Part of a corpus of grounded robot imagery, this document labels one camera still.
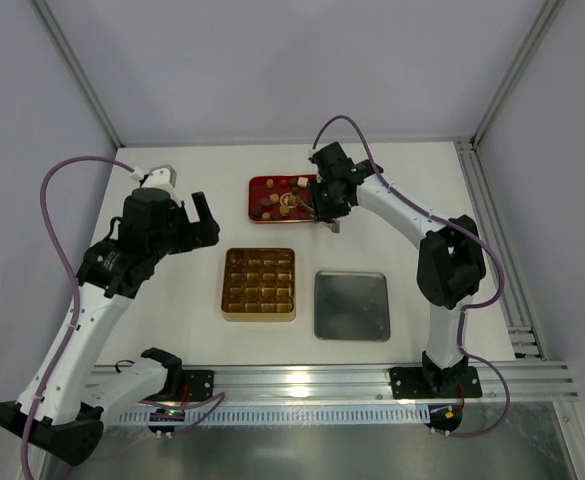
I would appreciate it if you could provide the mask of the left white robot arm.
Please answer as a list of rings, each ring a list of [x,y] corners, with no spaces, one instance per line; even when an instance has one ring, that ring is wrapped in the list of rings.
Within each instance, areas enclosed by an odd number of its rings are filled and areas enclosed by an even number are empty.
[[[182,361],[156,347],[104,386],[87,386],[114,327],[157,265],[219,241],[205,194],[193,193],[198,218],[190,221],[175,183],[172,168],[151,170],[110,220],[107,235],[85,252],[72,277],[72,303],[43,363],[17,399],[0,403],[0,427],[21,438],[23,451],[35,446],[78,466],[129,408],[178,396]]]

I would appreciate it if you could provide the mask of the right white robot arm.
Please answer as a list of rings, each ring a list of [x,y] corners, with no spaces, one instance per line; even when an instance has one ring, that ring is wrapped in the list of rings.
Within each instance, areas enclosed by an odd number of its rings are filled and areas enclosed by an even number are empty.
[[[474,220],[443,218],[403,194],[366,159],[354,162],[333,142],[309,155],[317,175],[309,183],[316,220],[334,222],[361,207],[392,226],[417,250],[416,283],[430,305],[429,336],[418,368],[396,368],[408,397],[452,398],[466,392],[469,358],[462,350],[463,310],[486,275]]]

